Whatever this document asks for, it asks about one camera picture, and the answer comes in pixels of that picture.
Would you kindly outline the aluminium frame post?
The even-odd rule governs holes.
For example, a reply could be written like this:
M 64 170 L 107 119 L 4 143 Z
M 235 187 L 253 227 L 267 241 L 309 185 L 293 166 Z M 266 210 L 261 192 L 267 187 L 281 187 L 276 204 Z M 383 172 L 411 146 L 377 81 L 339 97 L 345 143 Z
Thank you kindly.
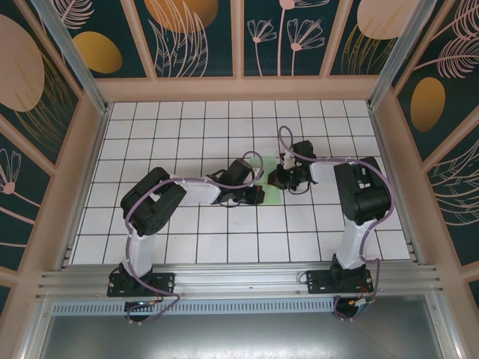
M 369 112 L 375 111 L 388 92 L 394 77 L 406 61 L 407 56 L 420 37 L 427 21 L 430 18 L 434 18 L 433 11 L 438 2 L 442 3 L 444 0 L 418 0 L 418 3 L 407 18 L 407 22 L 394 44 L 367 100 L 367 109 Z
M 92 100 L 95 108 L 101 114 L 105 114 L 109 104 L 103 98 L 94 77 L 91 75 L 91 71 L 86 66 L 72 37 L 58 17 L 54 5 L 50 0 L 31 0 L 31 2 L 60 50 L 63 51 L 67 62 L 72 67 L 73 72 L 82 84 L 86 94 Z

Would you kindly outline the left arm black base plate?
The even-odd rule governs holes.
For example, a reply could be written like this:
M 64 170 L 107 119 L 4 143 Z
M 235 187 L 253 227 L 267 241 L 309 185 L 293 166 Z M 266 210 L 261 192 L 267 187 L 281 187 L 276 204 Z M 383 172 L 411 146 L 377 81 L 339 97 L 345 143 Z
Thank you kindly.
M 174 290 L 174 274 L 151 273 L 142 280 L 155 289 L 172 293 Z M 106 295 L 109 298 L 154 297 L 156 293 L 141 285 L 134 277 L 114 273 L 109 276 Z

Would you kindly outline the aluminium mounting rail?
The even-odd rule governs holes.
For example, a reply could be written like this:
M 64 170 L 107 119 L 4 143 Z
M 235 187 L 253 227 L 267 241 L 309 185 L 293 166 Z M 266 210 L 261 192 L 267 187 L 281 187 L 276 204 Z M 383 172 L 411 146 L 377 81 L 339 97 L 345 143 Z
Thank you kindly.
M 155 272 L 175 275 L 174 291 L 184 299 L 303 298 L 308 294 L 303 273 L 327 270 L 318 263 L 216 263 L 155 265 Z M 435 266 L 410 261 L 386 261 L 372 275 L 379 276 L 377 294 L 423 295 L 445 287 Z M 41 274 L 34 294 L 49 300 L 105 300 L 108 265 L 72 265 Z

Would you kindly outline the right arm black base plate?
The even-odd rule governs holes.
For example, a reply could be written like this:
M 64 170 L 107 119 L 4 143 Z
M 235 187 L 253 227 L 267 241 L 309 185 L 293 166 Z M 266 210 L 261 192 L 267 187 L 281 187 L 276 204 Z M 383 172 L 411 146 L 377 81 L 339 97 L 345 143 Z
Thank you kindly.
M 306 285 L 309 294 L 360 293 L 362 289 L 373 292 L 373 280 L 368 269 L 363 272 L 336 275 L 330 271 L 311 270 L 306 272 Z

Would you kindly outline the light green paper sheet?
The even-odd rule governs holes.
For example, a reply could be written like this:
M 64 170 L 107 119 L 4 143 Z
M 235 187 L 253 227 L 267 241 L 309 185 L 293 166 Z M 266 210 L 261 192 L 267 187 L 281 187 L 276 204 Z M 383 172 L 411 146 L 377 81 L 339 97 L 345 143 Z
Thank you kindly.
M 260 160 L 256 156 L 248 155 L 247 162 L 254 169 L 254 175 L 250 175 L 248 178 L 248 181 L 250 181 L 255 175 L 257 175 L 257 172 L 259 171 Z M 263 156 L 263 175 L 254 184 L 262 187 L 264 197 L 263 202 L 257 203 L 257 206 L 283 204 L 282 190 L 268 183 L 268 176 L 276 169 L 277 164 L 277 158 L 275 158 L 274 156 Z

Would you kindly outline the grey metal sheet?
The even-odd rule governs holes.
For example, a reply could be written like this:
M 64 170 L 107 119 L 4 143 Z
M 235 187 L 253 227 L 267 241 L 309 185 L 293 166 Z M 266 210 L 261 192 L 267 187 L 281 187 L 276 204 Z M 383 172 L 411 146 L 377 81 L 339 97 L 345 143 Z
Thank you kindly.
M 340 322 L 329 313 L 55 317 L 41 359 L 445 359 L 421 313 Z

